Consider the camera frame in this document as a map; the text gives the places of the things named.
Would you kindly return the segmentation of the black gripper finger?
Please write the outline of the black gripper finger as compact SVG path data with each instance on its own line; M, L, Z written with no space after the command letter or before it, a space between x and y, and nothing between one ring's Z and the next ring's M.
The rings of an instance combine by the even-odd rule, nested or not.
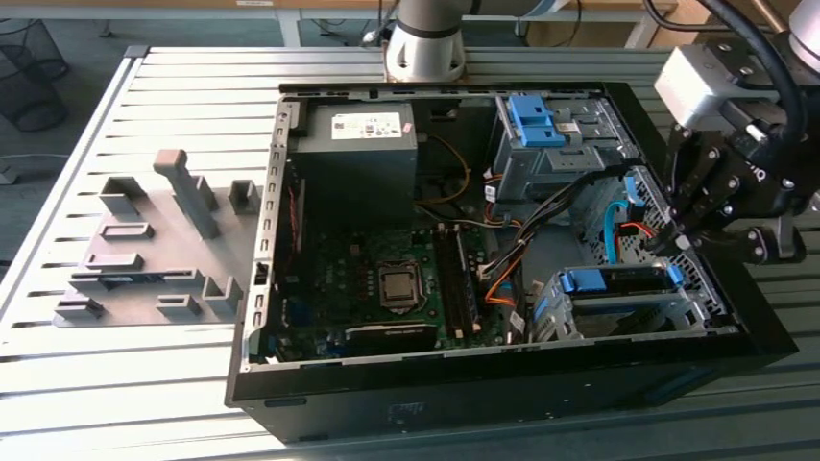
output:
M705 230L689 240L704 255L741 263L800 263L807 256L793 215L768 219L745 230Z
M671 131L664 169L668 222L645 244L653 254L673 255L700 246L705 235L728 225L732 214L724 209L740 183L729 153L721 133L683 127Z

